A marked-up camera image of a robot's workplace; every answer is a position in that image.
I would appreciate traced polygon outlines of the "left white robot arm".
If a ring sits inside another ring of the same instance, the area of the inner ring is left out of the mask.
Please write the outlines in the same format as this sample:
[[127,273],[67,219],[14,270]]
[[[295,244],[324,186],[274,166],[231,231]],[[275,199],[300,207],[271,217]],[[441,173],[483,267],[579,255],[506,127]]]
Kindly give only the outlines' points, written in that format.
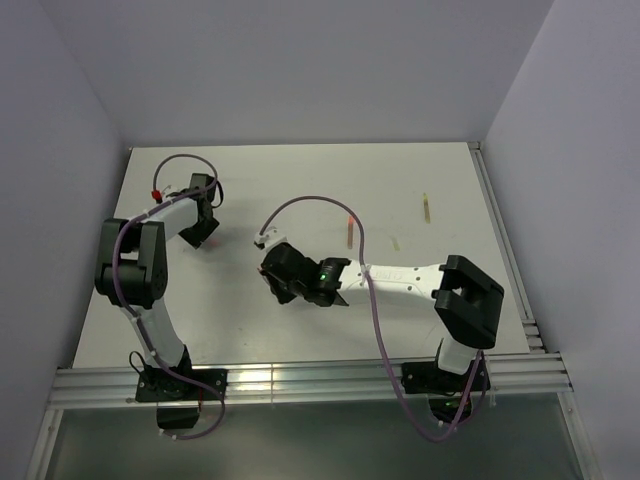
[[150,213],[109,218],[101,227],[95,289],[133,325],[144,349],[144,368],[162,371],[159,388],[172,399],[191,394],[195,375],[164,301],[166,244],[178,236],[194,249],[201,247],[219,226],[213,202],[221,193],[215,177],[196,173],[188,188],[169,195]]

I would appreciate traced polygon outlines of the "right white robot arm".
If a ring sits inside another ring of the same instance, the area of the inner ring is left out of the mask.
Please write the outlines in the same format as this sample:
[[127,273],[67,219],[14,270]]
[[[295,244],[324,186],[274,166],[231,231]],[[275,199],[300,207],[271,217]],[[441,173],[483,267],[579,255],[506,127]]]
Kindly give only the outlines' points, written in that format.
[[367,265],[347,258],[319,262],[287,242],[266,250],[259,272],[278,302],[301,298],[318,307],[376,303],[434,311],[445,335],[433,365],[435,383],[452,390],[462,383],[478,351],[495,347],[504,288],[464,256],[423,267]]

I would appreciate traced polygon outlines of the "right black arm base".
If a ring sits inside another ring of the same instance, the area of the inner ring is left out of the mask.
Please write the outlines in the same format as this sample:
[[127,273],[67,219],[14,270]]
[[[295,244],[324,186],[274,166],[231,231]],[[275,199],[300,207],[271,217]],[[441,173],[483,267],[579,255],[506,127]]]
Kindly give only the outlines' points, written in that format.
[[[435,398],[429,398],[432,415],[438,421],[450,424],[460,406],[472,366],[473,363],[470,363],[464,375],[456,375],[438,369],[435,361],[405,362],[401,364],[401,384],[408,395],[435,395]],[[481,359],[471,383],[469,398],[464,404],[460,424],[474,416],[476,409],[482,405],[490,386],[486,362]]]

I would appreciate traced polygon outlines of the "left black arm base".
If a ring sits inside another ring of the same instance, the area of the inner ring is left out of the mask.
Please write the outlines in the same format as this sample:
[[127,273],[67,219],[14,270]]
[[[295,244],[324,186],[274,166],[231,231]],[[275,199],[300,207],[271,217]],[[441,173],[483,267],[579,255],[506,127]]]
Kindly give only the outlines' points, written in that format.
[[226,369],[195,369],[186,374],[188,378],[214,389],[217,395],[199,385],[178,380],[161,369],[152,368],[139,376],[135,401],[154,403],[156,423],[169,432],[191,430],[200,419],[204,401],[218,401],[224,397],[227,386]]

